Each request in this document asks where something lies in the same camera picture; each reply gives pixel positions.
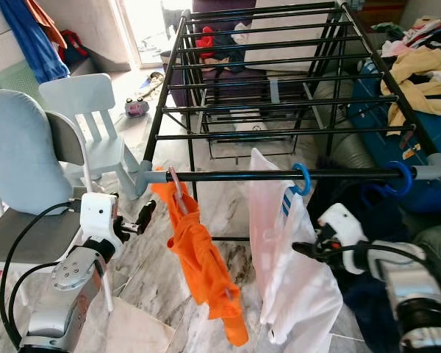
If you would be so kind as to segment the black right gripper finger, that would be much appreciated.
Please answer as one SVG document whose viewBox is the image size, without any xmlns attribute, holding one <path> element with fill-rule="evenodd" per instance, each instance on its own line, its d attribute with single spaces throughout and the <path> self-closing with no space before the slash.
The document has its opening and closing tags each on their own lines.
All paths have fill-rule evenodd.
<svg viewBox="0 0 441 353">
<path fill-rule="evenodd" d="M 311 258 L 319 263 L 327 263 L 329 255 L 324 248 L 312 243 L 293 243 L 295 252 Z"/>
</svg>

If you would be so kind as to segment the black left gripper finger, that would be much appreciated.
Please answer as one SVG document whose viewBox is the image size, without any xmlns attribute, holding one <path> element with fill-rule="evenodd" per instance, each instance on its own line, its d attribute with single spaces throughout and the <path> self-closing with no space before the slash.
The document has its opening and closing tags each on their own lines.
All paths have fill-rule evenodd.
<svg viewBox="0 0 441 353">
<path fill-rule="evenodd" d="M 139 214 L 137 214 L 136 220 L 136 233 L 137 235 L 142 235 L 148 225 L 152 221 L 152 216 L 154 214 L 154 209 L 157 207 L 157 202 L 154 199 L 150 199 L 143 208 L 140 209 Z"/>
</svg>

